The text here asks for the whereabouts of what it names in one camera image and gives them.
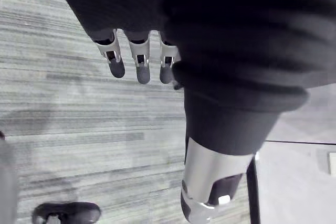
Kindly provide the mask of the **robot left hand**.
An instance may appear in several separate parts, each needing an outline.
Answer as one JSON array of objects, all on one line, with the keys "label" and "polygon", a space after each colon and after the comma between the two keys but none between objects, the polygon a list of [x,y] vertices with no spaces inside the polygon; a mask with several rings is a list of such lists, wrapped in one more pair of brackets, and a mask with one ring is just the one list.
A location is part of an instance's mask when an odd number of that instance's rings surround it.
[{"label": "robot left hand", "polygon": [[156,30],[179,61],[165,63],[184,89],[181,207],[207,223],[234,196],[281,114],[308,89],[335,83],[335,0],[66,0],[113,75],[124,75],[117,29],[139,81],[148,82]]}]

